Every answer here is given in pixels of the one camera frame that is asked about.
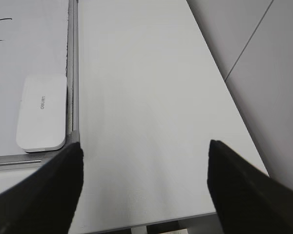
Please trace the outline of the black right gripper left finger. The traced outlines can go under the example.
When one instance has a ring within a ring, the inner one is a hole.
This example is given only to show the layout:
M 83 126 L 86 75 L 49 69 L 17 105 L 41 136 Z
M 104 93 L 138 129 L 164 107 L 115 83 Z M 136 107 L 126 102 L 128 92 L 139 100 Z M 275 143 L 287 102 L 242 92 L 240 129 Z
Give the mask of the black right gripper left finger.
M 80 143 L 0 194 L 0 234 L 68 233 L 84 183 Z

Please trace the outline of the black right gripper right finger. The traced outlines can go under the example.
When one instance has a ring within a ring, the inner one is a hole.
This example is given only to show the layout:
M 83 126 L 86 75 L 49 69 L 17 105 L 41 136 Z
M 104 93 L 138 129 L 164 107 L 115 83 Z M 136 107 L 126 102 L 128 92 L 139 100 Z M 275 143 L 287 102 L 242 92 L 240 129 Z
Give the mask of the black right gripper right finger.
M 211 140 L 208 190 L 226 234 L 293 234 L 293 190 Z

